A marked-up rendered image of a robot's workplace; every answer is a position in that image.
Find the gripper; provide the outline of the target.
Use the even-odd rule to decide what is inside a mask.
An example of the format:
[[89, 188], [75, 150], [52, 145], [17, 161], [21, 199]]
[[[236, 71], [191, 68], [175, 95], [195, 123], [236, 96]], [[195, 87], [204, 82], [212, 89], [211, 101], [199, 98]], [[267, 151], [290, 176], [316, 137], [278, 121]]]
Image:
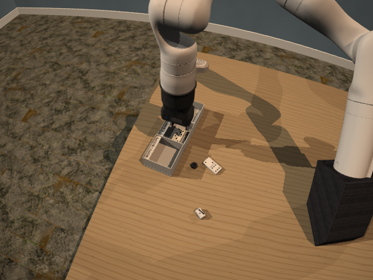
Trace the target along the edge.
[[202, 59], [196, 59], [195, 69], [185, 75], [172, 75], [165, 72], [162, 67], [160, 70], [160, 88], [161, 118], [169, 121], [170, 125], [174, 123], [183, 125], [189, 131], [191, 121], [194, 115], [193, 102], [196, 89], [196, 74], [208, 71], [209, 63]]

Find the white domino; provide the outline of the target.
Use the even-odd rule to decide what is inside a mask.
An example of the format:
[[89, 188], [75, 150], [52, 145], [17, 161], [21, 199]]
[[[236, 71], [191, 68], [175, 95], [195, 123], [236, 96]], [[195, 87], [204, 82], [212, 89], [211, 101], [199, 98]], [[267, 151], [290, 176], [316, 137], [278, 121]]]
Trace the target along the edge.
[[211, 170], [214, 174], [217, 174], [222, 168], [215, 163], [210, 157], [208, 157], [203, 164]]
[[180, 142], [185, 133], [185, 130], [178, 128], [171, 139]]

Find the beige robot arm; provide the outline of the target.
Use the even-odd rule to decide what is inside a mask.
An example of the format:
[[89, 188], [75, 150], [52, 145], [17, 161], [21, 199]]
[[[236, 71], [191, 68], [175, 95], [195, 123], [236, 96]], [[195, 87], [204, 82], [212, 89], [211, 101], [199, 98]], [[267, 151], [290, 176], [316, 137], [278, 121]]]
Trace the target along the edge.
[[[187, 36], [209, 23], [214, 0], [150, 0], [149, 20], [162, 69], [172, 75], [196, 67], [197, 44]], [[292, 15], [333, 41], [355, 64], [333, 167], [354, 178], [373, 172], [373, 31], [353, 20], [335, 0], [276, 0]], [[183, 32], [183, 33], [182, 33]]]

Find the grey three-compartment bin rack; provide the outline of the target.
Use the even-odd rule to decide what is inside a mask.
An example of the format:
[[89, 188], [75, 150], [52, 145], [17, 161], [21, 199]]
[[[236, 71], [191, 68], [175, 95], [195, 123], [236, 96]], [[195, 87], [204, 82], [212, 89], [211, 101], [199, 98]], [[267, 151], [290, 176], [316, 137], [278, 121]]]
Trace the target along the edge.
[[[193, 106], [194, 115], [189, 131], [183, 125], [174, 123], [171, 126], [169, 121], [165, 121], [142, 157], [144, 166], [170, 177], [173, 175], [204, 112], [204, 104], [194, 101]], [[171, 139], [178, 128], [186, 131], [180, 142]]]

